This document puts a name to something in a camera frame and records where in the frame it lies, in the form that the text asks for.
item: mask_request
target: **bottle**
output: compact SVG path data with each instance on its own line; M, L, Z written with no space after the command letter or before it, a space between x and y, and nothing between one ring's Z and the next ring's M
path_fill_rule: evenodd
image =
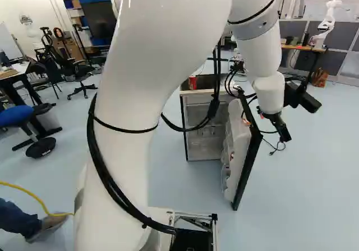
M308 41L309 41L309 32L306 31L305 35L304 35L302 46L305 47L308 44Z

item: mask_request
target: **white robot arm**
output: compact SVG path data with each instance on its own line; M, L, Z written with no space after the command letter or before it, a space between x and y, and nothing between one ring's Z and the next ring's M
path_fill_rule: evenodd
M332 0L326 3L328 11L326 12L324 20L318 25L318 30L322 31L322 33L312 36L309 41L310 45L313 45L316 48L321 48L323 46L326 36L334 29L334 9L342 7L342 5L343 3L340 0Z
M113 2L117 25L88 122L91 155L104 162L108 174L89 159L76 206L76 250L156 250L149 240L155 230L130 215L134 211L128 207L120 207L128 203L109 194L121 188L126 199L149 216L147 161L154 128L171 93L203 64L227 20L260 110L273 117L277 129L282 127L278 14L274 0L233 0L233 5L232 0Z

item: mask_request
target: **brown bag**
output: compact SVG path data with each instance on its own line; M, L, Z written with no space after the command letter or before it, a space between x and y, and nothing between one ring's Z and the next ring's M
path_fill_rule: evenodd
M327 79L328 72L320 67L312 76L312 85L315 87L325 87Z

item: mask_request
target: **blue stool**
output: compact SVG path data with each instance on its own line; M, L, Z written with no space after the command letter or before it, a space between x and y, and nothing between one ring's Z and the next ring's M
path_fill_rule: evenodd
M27 123L34 115L34 109L27 105L18 105L0 111L0 128L20 127L34 143L26 150L28 157L37 159L49 154L56 145L56 139L52 137L37 139L36 135L27 126Z

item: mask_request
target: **jeans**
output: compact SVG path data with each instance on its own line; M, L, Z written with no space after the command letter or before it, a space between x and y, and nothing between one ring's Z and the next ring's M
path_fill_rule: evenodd
M0 229L30 238L41 229L38 215L28 215L12 202L0 198Z

